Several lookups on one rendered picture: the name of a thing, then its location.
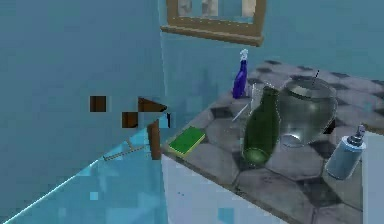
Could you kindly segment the pale blue spray can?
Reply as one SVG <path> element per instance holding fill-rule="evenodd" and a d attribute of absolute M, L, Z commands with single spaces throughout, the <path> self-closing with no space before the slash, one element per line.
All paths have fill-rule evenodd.
<path fill-rule="evenodd" d="M 352 175 L 366 149 L 365 132 L 365 126 L 359 125 L 354 135 L 342 137 L 325 164 L 325 170 L 331 177 L 345 180 Z"/>

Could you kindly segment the blue spray bottle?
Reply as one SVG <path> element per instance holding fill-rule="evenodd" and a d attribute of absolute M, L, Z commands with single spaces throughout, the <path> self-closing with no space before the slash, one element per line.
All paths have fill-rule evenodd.
<path fill-rule="evenodd" d="M 247 59 L 248 59 L 248 50 L 243 49 L 240 51 L 240 69 L 237 73 L 233 90 L 232 90 L 232 96 L 235 99 L 240 98 L 244 94 L 245 85 L 247 81 Z"/>

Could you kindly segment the wooden framed window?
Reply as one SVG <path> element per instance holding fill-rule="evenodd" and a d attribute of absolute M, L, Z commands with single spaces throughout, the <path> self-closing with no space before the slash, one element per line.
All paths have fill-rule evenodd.
<path fill-rule="evenodd" d="M 162 32 L 260 47 L 267 0 L 256 0 L 252 23 L 200 17 L 182 17 L 178 0 L 166 0 L 167 24 Z"/>

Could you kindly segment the brown wooden chair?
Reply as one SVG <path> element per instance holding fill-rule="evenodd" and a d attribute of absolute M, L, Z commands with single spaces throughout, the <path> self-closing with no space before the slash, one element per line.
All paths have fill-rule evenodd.
<path fill-rule="evenodd" d="M 90 96 L 89 109 L 90 112 L 107 112 L 107 97 L 106 96 Z M 161 159 L 160 149 L 160 118 L 165 115 L 167 106 L 144 98 L 137 98 L 136 111 L 123 111 L 121 112 L 121 127 L 123 129 L 139 129 L 146 128 L 150 157 L 152 160 Z M 103 156 L 104 161 L 109 161 L 127 155 L 132 152 L 144 149 L 145 146 L 134 147 L 131 140 L 125 140 L 128 150 Z"/>

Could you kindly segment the grey round glass vase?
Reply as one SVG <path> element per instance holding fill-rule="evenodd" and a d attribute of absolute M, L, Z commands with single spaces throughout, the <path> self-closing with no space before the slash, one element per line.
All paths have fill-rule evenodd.
<path fill-rule="evenodd" d="M 277 100 L 280 142 L 302 147 L 315 141 L 334 120 L 337 106 L 336 91 L 326 81 L 292 75 Z"/>

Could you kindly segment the green sponge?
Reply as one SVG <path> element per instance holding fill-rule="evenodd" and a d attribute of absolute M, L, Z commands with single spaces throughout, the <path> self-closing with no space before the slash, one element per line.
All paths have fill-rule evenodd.
<path fill-rule="evenodd" d="M 190 126 L 177 135 L 169 144 L 172 152 L 179 156 L 186 156 L 205 138 L 205 133 L 196 127 Z"/>

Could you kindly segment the clear drinking glass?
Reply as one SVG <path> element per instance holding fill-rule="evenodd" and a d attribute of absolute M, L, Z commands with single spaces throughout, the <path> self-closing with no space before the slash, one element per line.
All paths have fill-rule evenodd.
<path fill-rule="evenodd" d="M 260 100 L 263 94 L 263 88 L 263 84 L 255 83 L 251 86 L 251 110 L 256 109 L 260 105 Z"/>

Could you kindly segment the green glass bottle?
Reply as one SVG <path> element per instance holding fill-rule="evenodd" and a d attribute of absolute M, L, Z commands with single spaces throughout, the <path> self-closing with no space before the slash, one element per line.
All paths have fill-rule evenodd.
<path fill-rule="evenodd" d="M 280 124 L 276 109 L 278 95 L 278 90 L 265 86 L 260 105 L 248 117 L 242 156 L 254 166 L 264 165 L 275 149 Z"/>

